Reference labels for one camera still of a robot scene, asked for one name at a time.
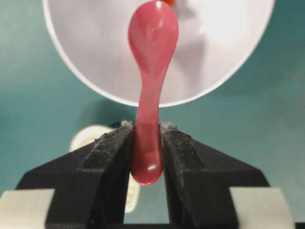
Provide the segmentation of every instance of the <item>green table surface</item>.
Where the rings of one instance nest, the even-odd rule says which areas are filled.
[[[277,1],[255,52],[218,89],[162,108],[194,139],[260,168],[305,221],[305,1]],[[81,83],[57,54],[40,0],[0,1],[0,194],[68,152],[82,128],[134,120],[136,108]],[[168,222],[164,181],[142,187],[125,222]]]

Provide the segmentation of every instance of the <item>orange object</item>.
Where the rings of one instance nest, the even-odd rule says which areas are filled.
[[[167,4],[173,5],[175,3],[175,0],[161,0],[165,1]]]

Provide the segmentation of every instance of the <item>white vise jaw pad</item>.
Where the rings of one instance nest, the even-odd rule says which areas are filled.
[[[294,229],[295,224],[281,189],[230,187],[239,229]]]
[[[0,229],[45,229],[54,189],[5,191],[0,198]]]

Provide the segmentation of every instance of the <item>white bowl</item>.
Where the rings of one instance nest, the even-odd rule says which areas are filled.
[[[144,2],[43,0],[49,33],[71,71],[94,91],[133,106],[138,105],[141,78],[127,29]],[[223,84],[258,44],[274,2],[176,0],[179,39],[160,107],[186,103]]]

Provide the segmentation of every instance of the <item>teal background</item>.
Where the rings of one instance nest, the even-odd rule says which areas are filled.
[[[254,165],[280,187],[296,221],[305,221],[305,1],[277,1],[253,55],[218,89],[162,108],[194,139]],[[65,66],[47,33],[39,0],[0,2],[0,194],[23,173],[68,152],[92,124],[134,120]],[[163,180],[140,191],[126,222],[167,222]]]

